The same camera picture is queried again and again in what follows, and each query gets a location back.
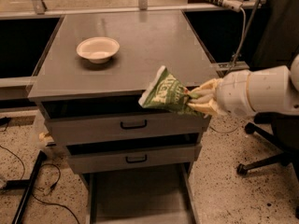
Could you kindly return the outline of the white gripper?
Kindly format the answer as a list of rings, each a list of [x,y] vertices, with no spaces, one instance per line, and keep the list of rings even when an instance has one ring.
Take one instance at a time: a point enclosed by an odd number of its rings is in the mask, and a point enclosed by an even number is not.
[[[188,102],[188,107],[209,116],[228,115],[233,117],[253,117],[256,112],[249,104],[248,81],[249,70],[232,72],[221,78],[212,78],[189,92],[191,97],[214,94],[216,100],[199,104]]]

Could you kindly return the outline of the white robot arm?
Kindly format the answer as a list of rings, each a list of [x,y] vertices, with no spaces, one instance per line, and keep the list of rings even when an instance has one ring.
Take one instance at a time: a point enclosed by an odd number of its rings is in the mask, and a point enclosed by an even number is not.
[[[187,105],[201,113],[253,117],[274,112],[299,115],[299,55],[291,64],[251,72],[236,71],[224,78],[211,79],[193,90],[198,99]]]

